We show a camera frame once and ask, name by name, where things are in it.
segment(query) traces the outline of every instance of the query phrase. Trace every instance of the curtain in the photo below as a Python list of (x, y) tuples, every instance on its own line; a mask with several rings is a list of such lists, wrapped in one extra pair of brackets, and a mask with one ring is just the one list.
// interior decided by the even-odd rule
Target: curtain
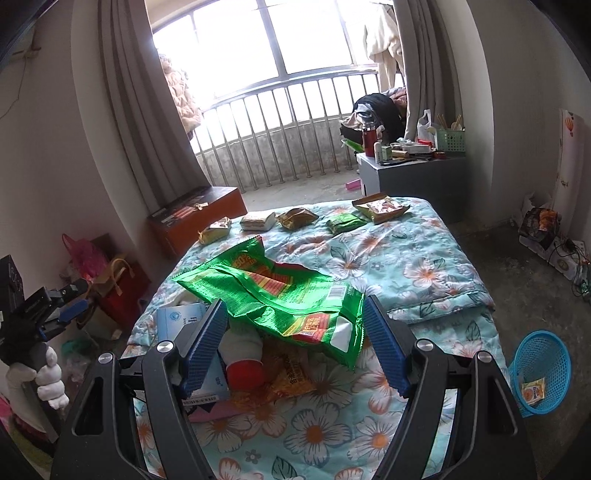
[(99, 0), (99, 42), (113, 114), (150, 212), (209, 182), (197, 163), (142, 0)]
[(394, 0), (407, 88), (405, 137), (417, 135), (417, 121), (426, 109), (451, 124), (461, 113), (453, 55), (439, 9), (429, 0)]

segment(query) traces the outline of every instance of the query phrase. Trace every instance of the brown box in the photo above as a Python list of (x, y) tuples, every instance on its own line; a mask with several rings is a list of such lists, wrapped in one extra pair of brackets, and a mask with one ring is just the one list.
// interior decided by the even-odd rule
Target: brown box
[(246, 207), (237, 188), (202, 187), (183, 195), (148, 219), (164, 252), (178, 260), (199, 240), (199, 232), (213, 222), (245, 214)]

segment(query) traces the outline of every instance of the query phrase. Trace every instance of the white glove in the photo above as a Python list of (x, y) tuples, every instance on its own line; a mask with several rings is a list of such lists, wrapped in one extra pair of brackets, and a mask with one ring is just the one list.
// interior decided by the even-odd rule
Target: white glove
[(66, 396), (64, 382), (61, 381), (61, 368), (57, 364), (56, 351), (50, 346), (46, 353), (47, 365), (39, 372), (23, 364), (12, 364), (6, 374), (8, 384), (8, 401), (12, 411), (21, 420), (27, 422), (39, 432), (45, 433), (43, 423), (36, 413), (38, 409), (29, 405), (22, 384), (35, 381), (39, 387), (37, 395), (43, 401), (47, 401), (51, 408), (58, 410), (67, 407), (70, 399)]

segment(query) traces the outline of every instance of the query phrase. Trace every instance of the floral bedspread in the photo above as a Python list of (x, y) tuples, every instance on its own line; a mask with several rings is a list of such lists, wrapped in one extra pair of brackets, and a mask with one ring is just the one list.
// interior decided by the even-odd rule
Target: floral bedspread
[[(476, 270), (428, 202), (397, 200), (411, 205), (404, 216), (335, 237), (326, 221), (338, 213), (354, 212), (351, 203), (308, 205), (320, 218), (297, 232), (277, 224), (263, 233), (266, 255), (350, 281), (360, 291), (376, 294), (392, 318), (412, 324), (418, 338), (430, 338), (446, 352), (470, 357), (486, 349), (505, 369), (491, 316), (492, 299)], [(155, 342), (154, 312), (178, 303), (184, 292), (172, 277), (249, 236), (236, 221), (224, 241), (194, 245), (136, 323), (125, 355), (145, 353)], [(405, 400), (388, 386), (368, 342), (355, 371), (319, 354), (312, 356), (311, 363), (314, 392), (229, 419), (193, 425), (219, 479), (372, 478), (400, 422)], [(425, 476), (441, 468), (455, 394), (446, 394)], [(164, 476), (145, 404), (136, 402), (136, 410), (148, 469)]]

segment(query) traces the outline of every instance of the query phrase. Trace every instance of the wall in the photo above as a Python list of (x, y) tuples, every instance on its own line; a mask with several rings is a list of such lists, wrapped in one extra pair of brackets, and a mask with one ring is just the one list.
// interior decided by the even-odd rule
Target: wall
[(72, 80), (78, 114), (90, 155), (97, 189), (104, 194), (102, 205), (122, 229), (127, 250), (135, 254), (154, 283), (159, 284), (174, 267), (165, 260), (146, 217), (143, 201), (127, 160), (111, 111), (103, 80), (99, 51), (98, 0), (75, 0), (72, 12)]
[(194, 8), (208, 0), (145, 0), (152, 28), (157, 28), (180, 12)]
[[(114, 128), (102, 87), (96, 6), (60, 0), (39, 20), (34, 45), (40, 51), (27, 61), (20, 100), (0, 121), (0, 256), (13, 256), (27, 295), (61, 286), (58, 273), (69, 260), (62, 233), (110, 233), (156, 285), (173, 266), (148, 230)], [(0, 112), (16, 96), (22, 65), (0, 73)], [(0, 391), (4, 370), (0, 365)]]
[[(519, 209), (526, 193), (552, 193), (558, 109), (588, 119), (589, 81), (558, 31), (529, 1), (439, 0), (438, 5), (458, 69), (474, 169), (470, 211), (494, 225)], [(584, 174), (590, 173), (588, 164)], [(584, 190), (573, 236), (591, 241), (591, 194)]]
[(551, 86), (548, 107), (566, 108), (586, 123), (582, 180), (569, 235), (591, 247), (591, 81), (550, 20), (539, 12), (538, 15), (540, 36), (548, 45), (545, 61), (554, 66), (556, 80)]
[(452, 45), (462, 97), (466, 155), (472, 170), (469, 214), (487, 222), (491, 217), (489, 202), (495, 152), (488, 65), (466, 0), (440, 0), (438, 5)]

